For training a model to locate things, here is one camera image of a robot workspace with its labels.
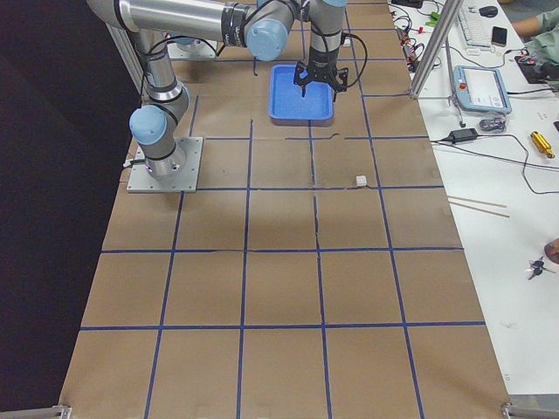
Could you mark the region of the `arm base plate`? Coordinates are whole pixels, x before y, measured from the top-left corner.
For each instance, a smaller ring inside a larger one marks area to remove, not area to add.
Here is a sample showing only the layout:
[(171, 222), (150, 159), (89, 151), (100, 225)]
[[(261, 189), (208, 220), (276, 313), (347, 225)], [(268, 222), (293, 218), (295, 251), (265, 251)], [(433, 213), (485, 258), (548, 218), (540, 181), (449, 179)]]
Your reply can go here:
[(129, 193), (175, 193), (197, 191), (197, 181), (204, 139), (181, 137), (176, 139), (176, 149), (170, 157), (154, 161), (144, 156), (137, 147), (131, 166), (127, 191)]

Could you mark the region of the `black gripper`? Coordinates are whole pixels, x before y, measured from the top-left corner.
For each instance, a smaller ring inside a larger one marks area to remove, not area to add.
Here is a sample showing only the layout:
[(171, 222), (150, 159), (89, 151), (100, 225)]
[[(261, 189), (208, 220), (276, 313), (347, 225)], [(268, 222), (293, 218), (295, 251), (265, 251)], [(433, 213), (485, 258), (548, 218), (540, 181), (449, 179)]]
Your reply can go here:
[(310, 51), (306, 65), (302, 61), (297, 63), (293, 82), (300, 86), (302, 98), (306, 97), (306, 85), (316, 81), (332, 86), (333, 102), (336, 102), (337, 94), (342, 90), (342, 86), (348, 85), (349, 75), (347, 67), (337, 69), (337, 59), (338, 51)]

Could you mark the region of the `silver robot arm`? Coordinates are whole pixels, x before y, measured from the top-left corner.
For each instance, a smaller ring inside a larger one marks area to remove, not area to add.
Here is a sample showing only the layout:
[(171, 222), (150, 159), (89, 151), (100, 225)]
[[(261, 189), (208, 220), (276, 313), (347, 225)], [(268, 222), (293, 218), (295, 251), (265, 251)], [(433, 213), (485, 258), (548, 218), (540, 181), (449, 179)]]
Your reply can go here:
[(148, 174), (156, 179), (169, 179), (187, 161), (173, 133), (190, 97), (172, 68), (166, 33), (173, 41), (217, 41), (272, 61), (283, 52), (294, 22), (309, 22), (308, 60), (297, 64), (294, 84), (305, 88), (311, 82), (326, 83), (335, 93), (348, 88), (348, 71), (337, 66), (344, 38), (343, 1), (261, 1), (255, 6), (238, 1), (91, 1), (88, 6), (132, 40), (142, 68), (141, 92), (148, 100), (134, 110), (129, 126)]

